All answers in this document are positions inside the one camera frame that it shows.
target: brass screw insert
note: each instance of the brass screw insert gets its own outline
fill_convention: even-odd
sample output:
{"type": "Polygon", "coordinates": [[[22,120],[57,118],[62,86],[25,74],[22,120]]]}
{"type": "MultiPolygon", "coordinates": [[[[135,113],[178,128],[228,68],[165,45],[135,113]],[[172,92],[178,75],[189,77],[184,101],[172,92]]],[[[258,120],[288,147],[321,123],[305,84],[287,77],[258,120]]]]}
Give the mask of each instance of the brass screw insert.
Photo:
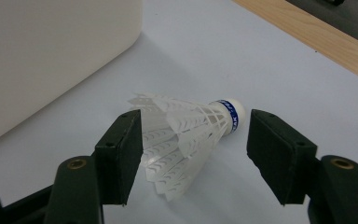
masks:
{"type": "Polygon", "coordinates": [[[67,167],[71,170],[77,170],[85,166],[87,162],[85,160],[76,159],[68,162],[67,167]]]}
{"type": "Polygon", "coordinates": [[[331,163],[333,163],[335,166],[337,166],[341,169],[345,169],[345,170],[351,170],[354,168],[352,163],[350,163],[349,161],[343,160],[343,159],[339,159],[339,158],[332,159],[331,163]]]}

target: shuttlecock cork base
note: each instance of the shuttlecock cork base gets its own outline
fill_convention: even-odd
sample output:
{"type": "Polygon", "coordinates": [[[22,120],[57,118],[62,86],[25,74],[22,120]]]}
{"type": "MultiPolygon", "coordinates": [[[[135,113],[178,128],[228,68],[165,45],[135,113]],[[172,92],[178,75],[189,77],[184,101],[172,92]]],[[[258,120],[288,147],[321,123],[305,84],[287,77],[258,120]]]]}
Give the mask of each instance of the shuttlecock cork base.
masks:
{"type": "Polygon", "coordinates": [[[243,106],[233,99],[203,105],[143,93],[129,102],[142,113],[146,179],[168,201],[185,193],[220,138],[245,120],[243,106]]]}

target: blue band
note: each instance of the blue band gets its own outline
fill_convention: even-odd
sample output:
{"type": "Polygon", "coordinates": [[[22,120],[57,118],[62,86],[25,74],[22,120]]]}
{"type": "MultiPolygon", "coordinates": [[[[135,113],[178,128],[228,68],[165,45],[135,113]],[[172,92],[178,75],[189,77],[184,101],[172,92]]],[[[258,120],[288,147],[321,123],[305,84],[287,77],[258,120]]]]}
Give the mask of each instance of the blue band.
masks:
{"type": "Polygon", "coordinates": [[[225,100],[219,100],[217,102],[219,102],[220,104],[224,105],[227,108],[229,114],[231,115],[232,128],[231,128],[230,133],[234,133],[235,130],[237,130],[238,125],[239,125],[238,114],[237,114],[237,111],[235,110],[234,105],[232,105],[229,101],[225,101],[225,100]]]}

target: white container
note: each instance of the white container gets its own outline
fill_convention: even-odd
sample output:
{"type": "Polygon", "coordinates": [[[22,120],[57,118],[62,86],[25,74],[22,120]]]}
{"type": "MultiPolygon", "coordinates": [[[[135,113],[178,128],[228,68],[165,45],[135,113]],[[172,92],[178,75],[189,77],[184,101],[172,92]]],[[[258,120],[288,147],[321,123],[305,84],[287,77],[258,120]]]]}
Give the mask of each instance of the white container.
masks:
{"type": "Polygon", "coordinates": [[[142,0],[0,1],[0,135],[131,46],[142,0]]]}

